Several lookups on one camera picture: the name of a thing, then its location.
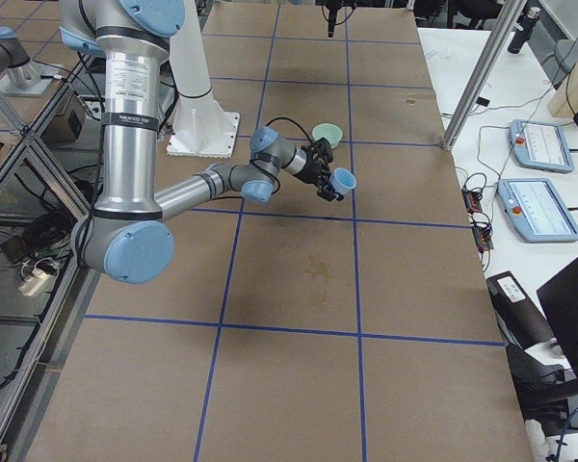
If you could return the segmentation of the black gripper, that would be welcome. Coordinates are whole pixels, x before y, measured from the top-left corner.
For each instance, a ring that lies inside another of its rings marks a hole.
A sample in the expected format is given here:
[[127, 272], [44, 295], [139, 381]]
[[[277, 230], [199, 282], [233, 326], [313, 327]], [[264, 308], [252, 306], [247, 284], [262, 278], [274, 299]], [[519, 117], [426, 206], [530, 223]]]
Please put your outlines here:
[[324, 10], [327, 12], [328, 37], [334, 37], [335, 24], [338, 13], [345, 7], [345, 0], [325, 0], [323, 2]]
[[344, 195], [337, 192], [330, 185], [331, 170], [329, 164], [321, 161], [314, 161], [312, 154], [308, 151], [308, 146], [302, 147], [302, 153], [305, 154], [305, 165], [296, 177], [305, 184], [312, 184], [318, 188], [317, 195], [324, 200], [343, 201]]

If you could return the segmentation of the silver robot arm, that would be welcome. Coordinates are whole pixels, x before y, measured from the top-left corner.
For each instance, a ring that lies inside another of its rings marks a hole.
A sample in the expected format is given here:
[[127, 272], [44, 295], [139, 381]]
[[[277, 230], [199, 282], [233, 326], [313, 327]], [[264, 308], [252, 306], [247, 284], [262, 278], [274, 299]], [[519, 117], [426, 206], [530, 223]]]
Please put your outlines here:
[[[288, 172], [315, 186], [325, 200], [342, 200], [355, 177], [333, 168], [325, 139], [299, 147], [274, 129], [250, 137], [250, 159], [231, 165], [239, 117], [212, 94], [196, 5], [191, 1], [64, 1], [61, 34], [69, 48], [105, 62], [101, 117], [100, 195], [71, 233], [81, 266], [124, 283], [143, 284], [170, 264], [174, 238], [166, 225], [224, 193], [264, 203]], [[205, 171], [170, 188], [154, 186], [159, 131], [160, 74], [171, 67], [177, 112], [171, 151], [214, 159]]]

